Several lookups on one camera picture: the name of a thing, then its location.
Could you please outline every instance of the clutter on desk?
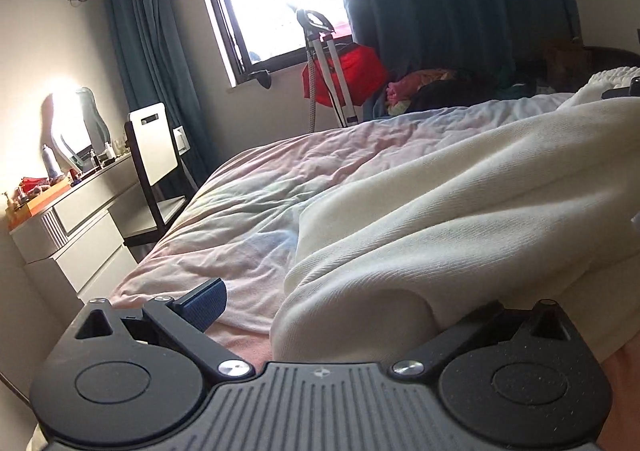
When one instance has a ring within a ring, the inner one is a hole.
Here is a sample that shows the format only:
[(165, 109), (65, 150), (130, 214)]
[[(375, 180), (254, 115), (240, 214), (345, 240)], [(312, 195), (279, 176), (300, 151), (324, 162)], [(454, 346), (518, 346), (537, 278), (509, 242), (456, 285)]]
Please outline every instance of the clutter on desk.
[(94, 161), (94, 167), (98, 167), (102, 169), (102, 162), (100, 162), (100, 158), (95, 154), (95, 151), (92, 149), (90, 151), (91, 160)]
[(116, 161), (116, 154), (113, 150), (113, 147), (111, 147), (111, 144), (109, 144), (109, 142), (104, 143), (104, 155), (106, 157), (104, 161), (105, 167), (113, 164)]
[(122, 156), (131, 151), (126, 135), (122, 135), (113, 141), (113, 150), (115, 151), (116, 156)]
[(9, 230), (14, 230), (22, 222), (27, 221), (34, 214), (42, 211), (53, 200), (59, 198), (69, 189), (71, 185), (66, 176), (62, 175), (62, 180), (50, 185), (48, 178), (28, 178), (20, 181), (20, 185), (13, 193), (4, 192), (6, 196), (6, 215), (9, 222)]
[(81, 173), (75, 167), (69, 170), (69, 177), (71, 179), (71, 187), (77, 186), (82, 180), (80, 178)]
[(42, 146), (42, 162), (47, 169), (47, 176), (50, 182), (57, 184), (62, 181), (65, 176), (60, 169), (60, 164), (58, 164), (55, 155), (53, 155), (53, 150), (46, 144)]

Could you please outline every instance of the white chair back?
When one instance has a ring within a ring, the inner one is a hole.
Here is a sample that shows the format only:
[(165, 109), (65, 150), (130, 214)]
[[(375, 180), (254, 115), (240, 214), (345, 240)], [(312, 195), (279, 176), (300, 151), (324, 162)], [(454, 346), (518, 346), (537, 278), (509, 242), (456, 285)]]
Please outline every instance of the white chair back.
[(149, 185), (154, 185), (178, 166), (164, 104), (132, 111), (129, 120)]

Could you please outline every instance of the orange box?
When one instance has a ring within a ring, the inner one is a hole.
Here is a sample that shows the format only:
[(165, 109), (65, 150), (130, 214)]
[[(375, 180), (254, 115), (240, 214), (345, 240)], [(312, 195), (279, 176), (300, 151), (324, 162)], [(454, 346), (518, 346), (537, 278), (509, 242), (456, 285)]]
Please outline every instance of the orange box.
[(42, 211), (47, 205), (52, 203), (53, 200), (59, 198), (64, 193), (71, 189), (71, 184), (68, 179), (58, 182), (54, 186), (51, 186), (46, 191), (29, 200), (25, 205), (16, 211), (7, 211), (9, 217), (9, 230), (14, 230), (18, 225), (27, 221), (34, 214)]

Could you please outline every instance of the window frame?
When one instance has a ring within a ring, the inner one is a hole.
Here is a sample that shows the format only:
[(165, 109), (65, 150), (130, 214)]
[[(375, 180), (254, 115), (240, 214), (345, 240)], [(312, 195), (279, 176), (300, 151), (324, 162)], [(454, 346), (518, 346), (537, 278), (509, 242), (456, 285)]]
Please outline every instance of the window frame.
[[(305, 47), (300, 47), (296, 50), (284, 52), (269, 59), (252, 63), (251, 59), (249, 59), (249, 52), (244, 42), (238, 19), (231, 5), (231, 0), (210, 1), (226, 50), (226, 52), (222, 53), (226, 53), (237, 84), (250, 81), (254, 78), (256, 72), (262, 70), (276, 72), (306, 62), (306, 49)], [(302, 27), (300, 28), (300, 37), (303, 37)], [(353, 42), (351, 35), (337, 37), (335, 39), (336, 42), (340, 44), (350, 44)]]

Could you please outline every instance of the white dresser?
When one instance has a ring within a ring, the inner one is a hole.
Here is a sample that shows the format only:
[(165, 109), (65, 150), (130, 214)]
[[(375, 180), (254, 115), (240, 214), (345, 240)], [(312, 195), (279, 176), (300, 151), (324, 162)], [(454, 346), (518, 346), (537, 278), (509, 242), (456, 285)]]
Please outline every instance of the white dresser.
[(127, 154), (11, 232), (27, 274), (65, 325), (91, 298), (111, 294), (135, 268), (110, 209), (116, 218), (126, 217), (129, 201), (138, 209), (132, 197), (139, 189)]

